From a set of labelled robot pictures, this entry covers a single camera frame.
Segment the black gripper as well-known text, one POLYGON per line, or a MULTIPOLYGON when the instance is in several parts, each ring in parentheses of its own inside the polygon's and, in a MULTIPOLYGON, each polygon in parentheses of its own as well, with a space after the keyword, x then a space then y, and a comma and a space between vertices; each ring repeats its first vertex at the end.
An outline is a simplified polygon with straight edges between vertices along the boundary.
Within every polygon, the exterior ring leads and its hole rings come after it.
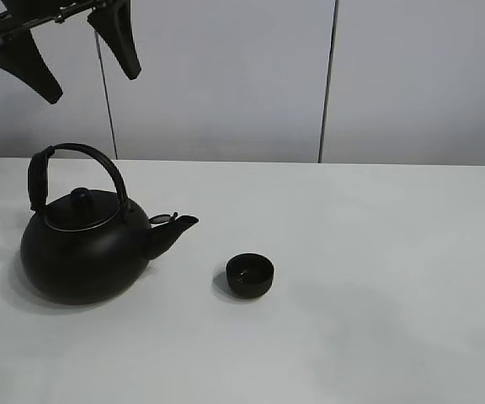
POLYGON ((66 19, 94 9, 88 23, 111 49, 130 80, 141 73, 141 64, 131 25, 131 1, 3 1, 0 13, 0 69, 15 76, 49 104, 56 104, 63 92, 51 73, 30 31, 36 26, 66 19))

